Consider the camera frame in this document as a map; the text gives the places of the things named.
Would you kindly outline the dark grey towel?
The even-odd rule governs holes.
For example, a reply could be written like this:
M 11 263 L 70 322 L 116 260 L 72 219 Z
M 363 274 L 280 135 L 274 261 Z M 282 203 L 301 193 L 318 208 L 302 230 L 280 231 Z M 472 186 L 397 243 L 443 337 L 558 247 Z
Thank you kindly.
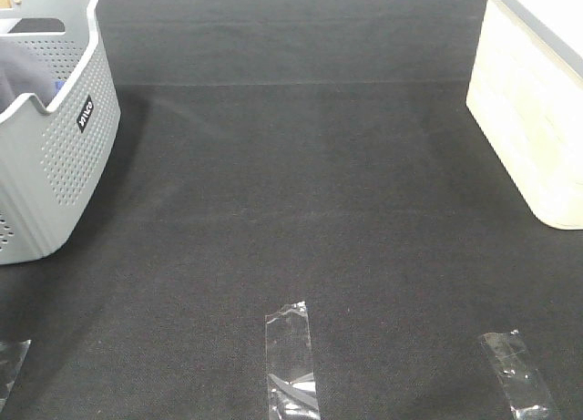
M 56 95 L 55 79 L 34 54 L 11 41 L 1 42 L 1 112 L 22 94 L 34 94 L 47 108 Z

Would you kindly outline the blue towel in basket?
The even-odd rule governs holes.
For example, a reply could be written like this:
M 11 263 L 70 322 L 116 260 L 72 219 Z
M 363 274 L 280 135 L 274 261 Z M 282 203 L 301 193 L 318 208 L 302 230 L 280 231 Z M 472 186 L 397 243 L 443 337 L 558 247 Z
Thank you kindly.
M 62 79 L 58 79 L 55 82 L 55 94 L 57 94 L 61 90 L 61 88 L 63 87 L 64 84 L 65 84 L 65 80 L 62 80 Z

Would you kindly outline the black felt table mat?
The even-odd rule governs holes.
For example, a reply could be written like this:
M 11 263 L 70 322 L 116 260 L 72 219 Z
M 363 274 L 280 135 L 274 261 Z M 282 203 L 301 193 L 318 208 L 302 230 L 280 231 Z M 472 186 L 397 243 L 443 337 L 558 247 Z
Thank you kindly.
M 52 256 L 1 270 L 5 419 L 263 419 L 264 317 L 309 310 L 325 419 L 508 419 L 521 332 L 582 416 L 582 235 L 465 96 L 486 0 L 99 0 L 121 108 Z

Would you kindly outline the centre clear tape strip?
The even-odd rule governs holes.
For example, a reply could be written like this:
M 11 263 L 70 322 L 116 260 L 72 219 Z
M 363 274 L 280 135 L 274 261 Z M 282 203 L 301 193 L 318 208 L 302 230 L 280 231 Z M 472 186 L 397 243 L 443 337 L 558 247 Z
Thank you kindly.
M 309 314 L 305 302 L 265 317 L 265 369 L 270 419 L 319 419 Z

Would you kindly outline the clear tape strip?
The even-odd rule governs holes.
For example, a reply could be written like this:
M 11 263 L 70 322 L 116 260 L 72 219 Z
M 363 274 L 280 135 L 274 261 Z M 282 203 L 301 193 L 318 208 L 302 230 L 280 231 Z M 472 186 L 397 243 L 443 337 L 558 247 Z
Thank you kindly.
M 319 419 L 309 314 L 305 302 L 265 317 L 265 369 L 270 419 Z
M 30 344 L 30 340 L 0 343 L 0 411 L 12 392 Z
M 479 342 L 514 419 L 561 419 L 562 415 L 519 330 L 484 333 Z

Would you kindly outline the grey perforated laundry basket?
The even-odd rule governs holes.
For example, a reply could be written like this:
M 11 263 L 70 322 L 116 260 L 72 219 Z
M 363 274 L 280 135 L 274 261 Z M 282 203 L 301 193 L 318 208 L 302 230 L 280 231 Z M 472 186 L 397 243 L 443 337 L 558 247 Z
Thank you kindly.
M 42 259 L 68 240 L 99 183 L 120 108 L 97 21 L 98 0 L 6 0 L 4 20 L 60 31 L 3 33 L 65 80 L 45 108 L 22 94 L 1 113 L 1 262 Z

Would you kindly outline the cream plastic storage bin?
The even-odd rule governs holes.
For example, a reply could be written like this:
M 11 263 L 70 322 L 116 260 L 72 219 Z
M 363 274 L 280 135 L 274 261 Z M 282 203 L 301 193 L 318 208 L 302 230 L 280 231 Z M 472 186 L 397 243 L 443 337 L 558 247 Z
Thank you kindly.
M 534 216 L 582 227 L 582 0 L 486 0 L 466 105 Z

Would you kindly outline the right clear tape strip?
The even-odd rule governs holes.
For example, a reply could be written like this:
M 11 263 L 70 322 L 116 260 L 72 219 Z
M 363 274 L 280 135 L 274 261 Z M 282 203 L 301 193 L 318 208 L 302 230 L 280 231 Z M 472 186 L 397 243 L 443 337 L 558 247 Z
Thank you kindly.
M 514 419 L 561 419 L 562 415 L 519 330 L 484 333 L 479 342 Z

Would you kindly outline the left clear tape strip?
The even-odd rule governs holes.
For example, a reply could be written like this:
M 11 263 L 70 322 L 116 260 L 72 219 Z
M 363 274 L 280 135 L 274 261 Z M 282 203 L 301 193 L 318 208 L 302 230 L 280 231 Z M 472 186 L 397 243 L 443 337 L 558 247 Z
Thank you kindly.
M 0 411 L 12 392 L 30 344 L 30 340 L 0 343 Z

